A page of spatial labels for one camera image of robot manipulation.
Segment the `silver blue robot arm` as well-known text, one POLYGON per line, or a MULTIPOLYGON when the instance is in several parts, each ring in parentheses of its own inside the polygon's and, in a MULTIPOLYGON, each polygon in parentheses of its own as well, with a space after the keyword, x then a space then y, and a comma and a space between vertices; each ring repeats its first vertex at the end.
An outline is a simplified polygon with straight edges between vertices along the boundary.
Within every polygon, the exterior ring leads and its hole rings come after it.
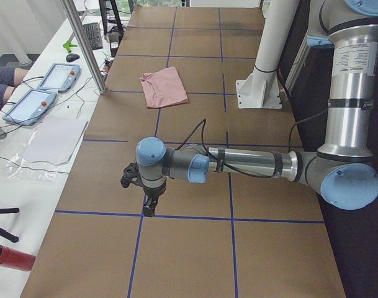
POLYGON ((145 216, 154 216, 168 178, 204 183, 209 171, 286 178, 344 210, 376 199, 378 174, 371 166, 367 133, 378 57, 378 1, 312 1, 307 38, 310 47, 334 49, 324 144, 315 152, 278 153, 187 142, 167 148, 156 137, 144 138, 120 183, 143 189, 145 216))

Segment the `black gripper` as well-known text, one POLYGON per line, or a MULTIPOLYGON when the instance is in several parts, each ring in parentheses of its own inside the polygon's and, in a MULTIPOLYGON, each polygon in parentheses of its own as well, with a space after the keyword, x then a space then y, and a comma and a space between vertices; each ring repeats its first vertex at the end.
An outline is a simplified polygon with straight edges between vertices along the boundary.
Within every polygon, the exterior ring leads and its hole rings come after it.
POLYGON ((142 212, 145 217, 154 217, 159 197, 166 190, 166 179, 161 178, 162 182, 156 183, 156 186, 146 186, 140 176, 139 166, 137 163, 130 163, 123 172, 120 183, 123 188, 128 188, 130 184, 139 186, 147 195, 147 200, 143 205, 142 212))

